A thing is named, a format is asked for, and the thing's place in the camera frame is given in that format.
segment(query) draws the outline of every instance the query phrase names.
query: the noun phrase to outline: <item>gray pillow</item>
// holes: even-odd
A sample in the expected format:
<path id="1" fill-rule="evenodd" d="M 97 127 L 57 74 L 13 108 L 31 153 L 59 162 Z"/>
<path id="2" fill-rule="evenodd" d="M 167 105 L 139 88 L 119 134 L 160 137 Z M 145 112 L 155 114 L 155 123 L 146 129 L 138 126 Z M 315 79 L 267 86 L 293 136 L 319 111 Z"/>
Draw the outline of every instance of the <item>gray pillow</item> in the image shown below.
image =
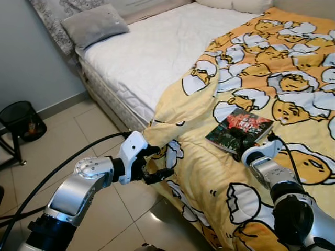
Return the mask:
<path id="1" fill-rule="evenodd" d="M 62 25 L 72 41 L 82 49 L 129 31 L 127 24 L 111 4 L 77 13 L 62 21 Z"/>

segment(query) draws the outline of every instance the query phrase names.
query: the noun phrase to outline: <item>beige floor tile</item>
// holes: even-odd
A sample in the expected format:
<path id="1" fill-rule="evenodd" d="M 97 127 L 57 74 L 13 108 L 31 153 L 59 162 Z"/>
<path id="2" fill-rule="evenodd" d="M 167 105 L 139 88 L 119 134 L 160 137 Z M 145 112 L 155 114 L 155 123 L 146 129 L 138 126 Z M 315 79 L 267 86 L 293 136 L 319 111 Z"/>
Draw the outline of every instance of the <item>beige floor tile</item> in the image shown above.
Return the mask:
<path id="1" fill-rule="evenodd" d="M 47 204 L 64 180 L 62 179 L 37 194 L 24 212 Z M 35 221 L 39 216 L 41 216 L 41 212 L 21 220 L 25 239 L 30 234 L 27 229 L 28 224 L 30 221 Z M 89 208 L 81 226 L 77 229 L 68 250 L 98 251 L 132 223 L 133 221 L 115 188 L 113 186 L 105 188 L 95 195 L 93 204 Z"/>
<path id="2" fill-rule="evenodd" d="M 12 134 L 7 132 L 4 135 L 1 136 L 3 138 L 4 141 L 6 141 L 11 147 L 13 147 L 13 140 L 12 140 Z"/>
<path id="3" fill-rule="evenodd" d="M 132 223 L 115 188 L 105 188 L 96 194 L 69 251 L 98 251 Z"/>
<path id="4" fill-rule="evenodd" d="M 102 137 L 119 132 L 110 119 L 98 107 L 77 116 L 75 119 L 90 143 Z M 119 136 L 94 146 L 93 150 L 97 156 L 100 156 L 123 142 L 123 140 L 124 138 Z"/>
<path id="5" fill-rule="evenodd" d="M 0 204 L 0 215 L 16 207 L 14 183 L 10 167 L 0 171 L 0 186 L 5 190 L 4 197 Z"/>
<path id="6" fill-rule="evenodd" d="M 136 221 L 147 243 L 166 251 L 213 250 L 203 236 L 166 199 Z"/>
<path id="7" fill-rule="evenodd" d="M 99 251 L 134 251 L 142 246 L 144 239 L 135 224 L 132 224 Z"/>
<path id="8" fill-rule="evenodd" d="M 79 126 L 71 119 L 58 127 L 48 130 L 37 141 L 21 146 L 25 166 L 13 166 L 13 177 L 18 203 L 22 203 L 28 194 L 44 177 L 61 164 L 66 158 L 88 144 Z M 60 170 L 47 183 L 51 185 L 74 170 L 77 160 L 84 156 L 94 156 L 93 151 L 87 151 L 71 164 Z"/>
<path id="9" fill-rule="evenodd" d="M 14 208 L 7 212 L 5 215 L 13 215 L 15 214 L 17 208 Z M 6 228 L 3 227 L 0 229 L 0 239 L 2 238 Z M 14 227 L 12 228 L 9 237 L 7 239 L 7 242 L 4 246 L 3 251 L 15 251 L 18 249 L 18 247 L 21 245 L 22 241 L 24 240 L 21 232 L 21 226 L 20 222 L 16 222 L 14 224 Z"/>
<path id="10" fill-rule="evenodd" d="M 122 145 L 122 143 L 118 144 L 117 146 L 114 146 L 112 149 L 110 149 L 107 152 L 101 154 L 99 157 L 112 156 L 113 158 L 116 158 L 117 155 L 119 154 L 121 145 Z"/>
<path id="11" fill-rule="evenodd" d="M 79 104 L 76 104 L 50 118 L 44 119 L 44 123 L 47 125 L 48 129 L 55 128 L 59 126 L 60 124 L 67 122 L 70 119 L 73 119 L 76 116 L 79 116 L 80 114 L 83 114 L 93 108 L 96 107 L 96 103 L 91 100 L 85 100 L 83 102 L 80 102 Z"/>
<path id="12" fill-rule="evenodd" d="M 133 181 L 127 185 L 114 183 L 131 217 L 137 220 L 163 197 L 142 181 Z"/>

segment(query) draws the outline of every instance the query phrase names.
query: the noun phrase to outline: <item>metal stand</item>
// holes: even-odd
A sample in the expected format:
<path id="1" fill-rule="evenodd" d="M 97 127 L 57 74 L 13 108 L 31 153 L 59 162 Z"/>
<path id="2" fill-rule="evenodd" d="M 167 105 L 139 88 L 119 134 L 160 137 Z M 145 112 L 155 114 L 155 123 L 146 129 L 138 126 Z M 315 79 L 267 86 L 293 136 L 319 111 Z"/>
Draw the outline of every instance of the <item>metal stand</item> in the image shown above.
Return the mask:
<path id="1" fill-rule="evenodd" d="M 8 166 L 10 166 L 10 165 L 12 165 L 16 162 L 20 162 L 21 166 L 24 166 L 24 165 L 27 164 L 27 161 L 24 161 L 21 157 L 21 151 L 20 151 L 18 136 L 12 134 L 12 137 L 13 137 L 14 148 L 11 147 L 10 145 L 8 145 L 8 143 L 6 141 L 4 141 L 4 139 L 0 136 L 0 147 L 2 149 L 4 149 L 7 153 L 9 153 L 11 156 L 13 156 L 9 160 L 0 164 L 0 170 L 5 168 L 5 167 L 8 167 Z"/>

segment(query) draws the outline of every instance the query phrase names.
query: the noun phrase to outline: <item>bedspread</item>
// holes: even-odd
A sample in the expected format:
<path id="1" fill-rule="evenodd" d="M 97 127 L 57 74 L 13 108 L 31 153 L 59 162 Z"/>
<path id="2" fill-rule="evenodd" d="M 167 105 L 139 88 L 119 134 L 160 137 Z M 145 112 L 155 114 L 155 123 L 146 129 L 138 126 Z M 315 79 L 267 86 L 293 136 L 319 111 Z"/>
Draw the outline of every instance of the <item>bedspread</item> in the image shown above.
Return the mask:
<path id="1" fill-rule="evenodd" d="M 332 20 L 271 8 L 216 38 L 161 97 L 144 131 L 161 147 L 148 168 L 174 169 L 156 188 L 214 247 L 288 250 L 269 191 L 204 139 L 237 107 L 275 121 L 304 188 L 335 217 L 334 38 Z M 293 169 L 284 148 L 274 160 Z"/>

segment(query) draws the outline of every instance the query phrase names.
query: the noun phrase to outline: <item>book cover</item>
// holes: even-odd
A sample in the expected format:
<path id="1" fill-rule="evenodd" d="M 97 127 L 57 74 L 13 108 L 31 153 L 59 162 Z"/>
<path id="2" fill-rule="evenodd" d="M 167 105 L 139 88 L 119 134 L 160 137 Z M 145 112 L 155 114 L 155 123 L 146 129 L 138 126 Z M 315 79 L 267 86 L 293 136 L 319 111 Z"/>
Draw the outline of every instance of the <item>book cover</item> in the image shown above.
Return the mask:
<path id="1" fill-rule="evenodd" d="M 237 108 L 205 138 L 215 146 L 236 154 L 238 149 L 254 146 L 272 126 L 272 120 Z"/>

